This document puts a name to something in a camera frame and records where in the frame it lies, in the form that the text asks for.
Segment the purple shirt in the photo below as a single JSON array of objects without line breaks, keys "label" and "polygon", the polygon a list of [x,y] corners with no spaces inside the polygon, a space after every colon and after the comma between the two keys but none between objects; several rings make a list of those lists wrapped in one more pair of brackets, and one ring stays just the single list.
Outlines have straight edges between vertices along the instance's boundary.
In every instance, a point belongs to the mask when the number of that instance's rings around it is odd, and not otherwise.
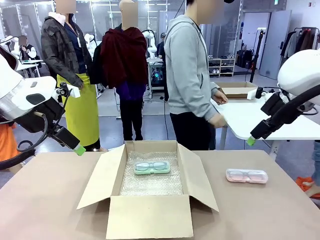
[{"label": "purple shirt", "polygon": [[138,100],[142,99],[145,91],[145,84],[130,83],[125,81],[120,86],[115,88],[121,100]]}]

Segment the hand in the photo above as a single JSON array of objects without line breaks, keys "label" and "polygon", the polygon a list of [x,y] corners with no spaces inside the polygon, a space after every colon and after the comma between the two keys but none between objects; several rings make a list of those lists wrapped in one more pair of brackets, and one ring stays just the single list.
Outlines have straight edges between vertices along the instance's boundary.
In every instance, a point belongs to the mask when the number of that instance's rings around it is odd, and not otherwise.
[{"label": "hand", "polygon": [[227,125],[227,122],[223,115],[217,113],[208,121],[211,125],[213,125],[216,129],[222,128]]},{"label": "hand", "polygon": [[223,104],[227,104],[228,103],[228,98],[226,97],[226,95],[221,92],[221,91],[217,91],[214,96],[212,97],[212,99],[218,104],[218,105],[223,105]]},{"label": "hand", "polygon": [[82,89],[84,89],[84,87],[85,87],[85,84],[82,82],[78,88],[79,88],[79,90],[82,90]]}]

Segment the small cardboard box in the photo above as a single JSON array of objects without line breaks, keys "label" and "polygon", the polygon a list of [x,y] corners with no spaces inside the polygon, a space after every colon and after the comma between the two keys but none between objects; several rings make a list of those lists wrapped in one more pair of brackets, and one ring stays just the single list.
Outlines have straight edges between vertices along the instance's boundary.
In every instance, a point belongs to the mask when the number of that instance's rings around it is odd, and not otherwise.
[{"label": "small cardboard box", "polygon": [[246,99],[248,92],[258,88],[251,82],[216,82],[216,84],[228,99]]},{"label": "small cardboard box", "polygon": [[[176,152],[183,194],[119,195],[131,151]],[[110,198],[108,240],[191,238],[189,197],[219,211],[200,157],[176,141],[133,141],[101,155],[77,209]]]}]

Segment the bubble wrap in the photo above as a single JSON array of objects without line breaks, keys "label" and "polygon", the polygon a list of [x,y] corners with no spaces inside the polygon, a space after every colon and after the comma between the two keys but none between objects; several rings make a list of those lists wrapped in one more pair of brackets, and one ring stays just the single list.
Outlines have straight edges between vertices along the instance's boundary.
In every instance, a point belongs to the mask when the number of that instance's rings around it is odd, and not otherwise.
[{"label": "bubble wrap", "polygon": [[[171,171],[166,174],[135,175],[135,163],[163,162],[170,163]],[[182,184],[176,152],[140,153],[132,151],[128,154],[120,195],[182,195]]]}]

